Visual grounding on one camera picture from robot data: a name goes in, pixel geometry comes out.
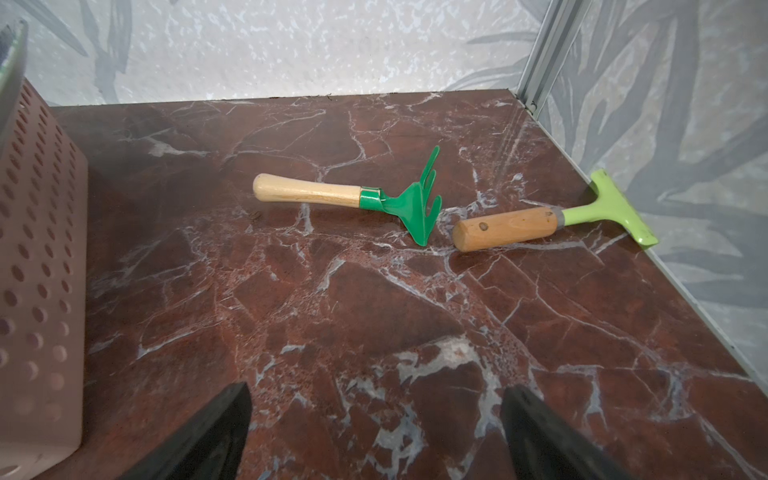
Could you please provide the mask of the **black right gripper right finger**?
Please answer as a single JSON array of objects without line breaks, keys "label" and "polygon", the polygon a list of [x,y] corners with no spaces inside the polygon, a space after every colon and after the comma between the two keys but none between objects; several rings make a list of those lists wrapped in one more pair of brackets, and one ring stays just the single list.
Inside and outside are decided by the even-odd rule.
[{"label": "black right gripper right finger", "polygon": [[632,477],[523,385],[504,390],[501,421],[519,479]]}]

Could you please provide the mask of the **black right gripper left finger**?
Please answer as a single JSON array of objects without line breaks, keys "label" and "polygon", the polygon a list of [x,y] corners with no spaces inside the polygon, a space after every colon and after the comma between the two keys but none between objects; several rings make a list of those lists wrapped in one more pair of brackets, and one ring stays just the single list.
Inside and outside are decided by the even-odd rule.
[{"label": "black right gripper left finger", "polygon": [[232,383],[121,477],[234,479],[251,414],[248,385]]}]

